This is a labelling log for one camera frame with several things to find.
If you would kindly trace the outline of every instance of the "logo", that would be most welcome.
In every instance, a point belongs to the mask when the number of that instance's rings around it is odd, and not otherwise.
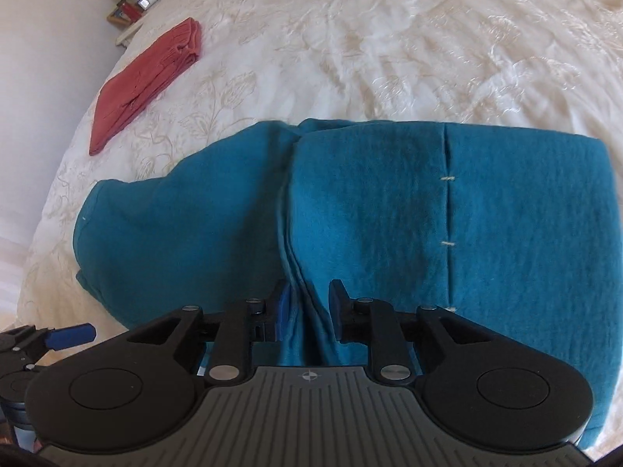
[[[313,381],[314,379],[318,379],[320,377],[319,374],[315,373],[313,370],[308,370],[307,372],[304,372],[301,377],[303,379],[305,379],[306,381]]]

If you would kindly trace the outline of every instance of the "white bedspread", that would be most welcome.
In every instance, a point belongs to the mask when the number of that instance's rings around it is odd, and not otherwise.
[[[167,174],[261,119],[443,120],[599,137],[623,174],[623,0],[163,0],[112,74],[188,16],[203,58],[95,157],[95,103],[34,237],[20,323],[123,328],[76,282],[72,232],[96,181]],[[597,448],[623,442],[623,387]]]

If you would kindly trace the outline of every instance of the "folded red cloth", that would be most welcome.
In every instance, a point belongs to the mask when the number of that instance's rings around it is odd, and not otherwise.
[[[199,58],[201,28],[188,18],[159,37],[110,79],[95,106],[88,153],[99,153],[175,78]]]

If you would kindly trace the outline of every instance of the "teal fabric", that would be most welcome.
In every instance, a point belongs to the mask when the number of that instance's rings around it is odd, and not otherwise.
[[[258,123],[162,179],[99,182],[74,233],[77,276],[134,327],[188,303],[294,299],[274,362],[347,364],[327,292],[457,313],[561,358],[605,421],[621,362],[619,212],[605,146],[444,123]]]

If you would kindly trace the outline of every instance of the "blue handle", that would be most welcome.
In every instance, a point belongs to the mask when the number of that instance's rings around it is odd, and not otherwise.
[[[90,323],[51,330],[46,337],[46,347],[60,351],[95,340],[95,327]]]

